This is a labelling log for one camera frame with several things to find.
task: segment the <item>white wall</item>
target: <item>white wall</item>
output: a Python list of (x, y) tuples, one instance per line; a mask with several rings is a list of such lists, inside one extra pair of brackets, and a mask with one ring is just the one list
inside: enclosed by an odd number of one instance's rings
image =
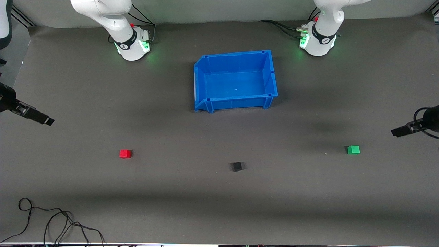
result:
[[(315, 8), (312, 0), (132, 0), (156, 23), (304, 20)], [(424, 12), (435, 0), (372, 0), (346, 7), (346, 18), (405, 17)], [(70, 0), (15, 0), (14, 4), (38, 25), (57, 28), (98, 26), (79, 15)], [(131, 13), (141, 15), (132, 9)]]

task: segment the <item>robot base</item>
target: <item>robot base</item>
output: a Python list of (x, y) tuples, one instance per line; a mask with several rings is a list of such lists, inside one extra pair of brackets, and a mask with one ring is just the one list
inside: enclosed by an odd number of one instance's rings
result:
[[(310, 21), (307, 24), (302, 25), (303, 28), (308, 28), (311, 30), (315, 21)], [(308, 52), (313, 56), (323, 56), (326, 55), (331, 48), (334, 47), (334, 42), (337, 39), (337, 36), (334, 37), (328, 44), (320, 44), (319, 40), (315, 38), (312, 33), (307, 33), (305, 37), (300, 40), (300, 48)]]
[(117, 52), (128, 61), (139, 60), (150, 51), (148, 30), (143, 30), (140, 27), (134, 27), (133, 29), (135, 32), (137, 32), (137, 39), (128, 50), (120, 49), (115, 44)]

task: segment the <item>cube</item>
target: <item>cube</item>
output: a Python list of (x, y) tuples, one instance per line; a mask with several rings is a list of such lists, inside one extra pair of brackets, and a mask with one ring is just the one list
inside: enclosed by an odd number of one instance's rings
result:
[(129, 159), (129, 158), (131, 158), (131, 150), (128, 150), (128, 149), (120, 150), (119, 158), (121, 158), (121, 159)]
[(235, 162), (232, 164), (233, 171), (242, 171), (242, 164), (241, 162)]
[(348, 147), (349, 155), (359, 155), (360, 154), (360, 146), (349, 146)]

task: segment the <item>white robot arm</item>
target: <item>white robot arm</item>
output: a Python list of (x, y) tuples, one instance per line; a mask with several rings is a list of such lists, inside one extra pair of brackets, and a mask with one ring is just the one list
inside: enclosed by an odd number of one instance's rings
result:
[(0, 50), (9, 45), (12, 38), (12, 1), (0, 0)]
[(300, 47), (313, 56), (323, 56), (334, 46), (336, 33), (345, 20), (342, 8), (359, 5), (371, 0), (314, 0), (321, 14), (318, 21), (303, 25), (309, 33), (303, 38)]
[(122, 14), (131, 9), (131, 0), (70, 0), (76, 12), (101, 24), (113, 37), (118, 52), (128, 61), (150, 51), (149, 32), (132, 27)]

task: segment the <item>wire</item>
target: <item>wire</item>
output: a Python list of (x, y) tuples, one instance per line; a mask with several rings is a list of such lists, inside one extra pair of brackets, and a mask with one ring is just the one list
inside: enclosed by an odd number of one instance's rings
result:
[(134, 4), (132, 4), (132, 6), (137, 10), (137, 12), (139, 12), (143, 17), (145, 17), (145, 19), (147, 19), (149, 21), (149, 23), (151, 23), (152, 25), (155, 26), (155, 24), (152, 23), (152, 21), (150, 19), (148, 19), (148, 17), (146, 17), (142, 12), (140, 12), (140, 10), (138, 8), (136, 8), (136, 6), (134, 6)]
[(134, 15), (132, 15), (132, 14), (130, 14), (130, 13), (127, 13), (127, 14), (128, 14), (129, 16), (131, 16), (132, 18), (134, 18), (134, 19), (140, 21), (140, 22), (144, 22), (144, 23), (147, 23), (147, 24), (155, 25), (155, 24), (152, 23), (152, 22), (146, 22), (146, 21), (140, 20), (139, 18), (135, 17)]
[(312, 18), (311, 18), (311, 20), (312, 19), (314, 19), (318, 14), (320, 14), (321, 13), (321, 11), (319, 11), (319, 12), (317, 12), (317, 14), (315, 14)]
[(308, 20), (311, 20), (311, 15), (313, 15), (314, 11), (316, 11), (316, 10), (317, 10), (317, 7), (315, 7), (314, 10), (311, 12), (311, 14), (308, 17)]
[(283, 33), (285, 33), (286, 35), (288, 35), (290, 37), (293, 37), (293, 38), (296, 38), (296, 39), (301, 39), (302, 38), (300, 36), (295, 36), (295, 35), (292, 35), (292, 34), (288, 33), (285, 29), (290, 30), (290, 31), (296, 31), (296, 29), (292, 28), (292, 27), (289, 27), (289, 26), (286, 26), (286, 25), (284, 25), (282, 23), (275, 22), (275, 21), (272, 21), (272, 20), (260, 20), (260, 22), (271, 23), (271, 24), (275, 25), (277, 28), (279, 28)]
[[(28, 208), (28, 209), (23, 209), (23, 208), (22, 208), (22, 202), (23, 202), (24, 200), (26, 200), (26, 201), (29, 202), (29, 208)], [(51, 221), (52, 221), (57, 215), (60, 215), (60, 214), (61, 214), (61, 215), (63, 215), (63, 216), (65, 217), (65, 224), (64, 224), (64, 228), (63, 228), (63, 230), (61, 231), (61, 233), (59, 234), (59, 236), (58, 236), (58, 237), (55, 239), (55, 241), (54, 241), (54, 245), (55, 245), (55, 246), (57, 246), (57, 247), (59, 246), (59, 244), (60, 244), (62, 238), (65, 236), (65, 234), (67, 233), (67, 231), (70, 229), (71, 226), (77, 226), (77, 227), (80, 227), (80, 228), (81, 228), (81, 231), (82, 231), (82, 233), (83, 233), (84, 239), (87, 241), (87, 245), (90, 244), (90, 241), (89, 241), (89, 239), (87, 238), (87, 235), (85, 234), (84, 229), (92, 230), (92, 231), (96, 231), (96, 232), (98, 232), (98, 233), (99, 233), (99, 237), (101, 238), (102, 246), (104, 246), (104, 242), (105, 242), (105, 240), (104, 240), (104, 236), (102, 235), (102, 233), (101, 233), (99, 230), (97, 230), (97, 229), (90, 228), (90, 227), (87, 227), (87, 226), (81, 225), (81, 223), (79, 223), (79, 222), (73, 221), (72, 218), (69, 216), (69, 214), (73, 216), (73, 214), (72, 214), (70, 211), (64, 211), (64, 210), (62, 210), (62, 209), (60, 209), (60, 208), (58, 208), (58, 207), (51, 208), (51, 209), (46, 209), (46, 208), (42, 208), (42, 207), (33, 206), (31, 200), (30, 200), (29, 198), (26, 198), (26, 197), (21, 198), (21, 199), (18, 201), (18, 209), (19, 209), (20, 211), (23, 211), (23, 212), (29, 211), (28, 220), (27, 220), (27, 223), (26, 223), (25, 228), (24, 228), (19, 234), (12, 235), (12, 236), (6, 238), (5, 240), (1, 241), (0, 243), (5, 242), (5, 241), (9, 240), (10, 238), (13, 238), (13, 237), (15, 237), (15, 236), (19, 236), (19, 235), (21, 235), (22, 233), (24, 233), (24, 232), (26, 231), (26, 229), (29, 227), (30, 216), (31, 216), (31, 214), (32, 214), (33, 209), (35, 209), (35, 208), (36, 208), (36, 209), (43, 210), (43, 211), (52, 211), (52, 210), (58, 210), (58, 211), (59, 211), (59, 212), (57, 212), (56, 214), (54, 214), (54, 215), (49, 219), (49, 221), (48, 221), (47, 224), (46, 224), (46, 228), (44, 229), (43, 245), (46, 245), (46, 235), (47, 235), (47, 230), (49, 229), (50, 222), (51, 222)]]
[(430, 136), (430, 137), (433, 137), (433, 138), (435, 138), (435, 139), (439, 139), (439, 136), (432, 135), (432, 134), (426, 132), (425, 130), (423, 130), (423, 129), (422, 129), (422, 126), (417, 122), (417, 115), (418, 115), (418, 113), (419, 113), (420, 111), (422, 111), (422, 110), (428, 110), (428, 109), (432, 109), (432, 107), (422, 107), (422, 108), (418, 109), (418, 110), (413, 114), (413, 122), (414, 122), (414, 125), (418, 126), (418, 128), (419, 128), (424, 134), (426, 134), (426, 135), (428, 135), (428, 136)]
[(435, 5), (432, 5), (427, 11), (433, 11), (434, 8), (436, 8), (439, 5), (439, 2), (437, 2)]
[(12, 10), (15, 11), (24, 21), (26, 21), (30, 26), (34, 26), (32, 25), (32, 23), (30, 21), (28, 21), (22, 14), (20, 14), (20, 12), (17, 11), (16, 8), (14, 8), (14, 6), (12, 6)]
[(276, 22), (276, 21), (273, 21), (273, 20), (260, 20), (260, 22), (267, 22), (267, 23), (271, 23), (271, 24), (279, 25), (279, 26), (281, 26), (281, 27), (283, 27), (283, 28), (285, 28), (285, 29), (288, 29), (288, 30), (293, 30), (293, 31), (296, 30), (296, 28), (289, 27), (289, 26), (287, 26), (287, 25), (284, 25), (284, 24), (282, 24), (282, 23), (280, 23), (280, 22)]
[(151, 42), (155, 39), (155, 29), (157, 28), (157, 25), (154, 25), (154, 31), (152, 32), (152, 39)]
[(20, 21), (20, 19), (18, 19), (13, 13), (11, 13), (12, 17), (14, 17), (19, 23), (21, 23), (23, 26), (25, 26), (25, 28), (29, 28), (28, 26), (26, 26), (23, 22)]

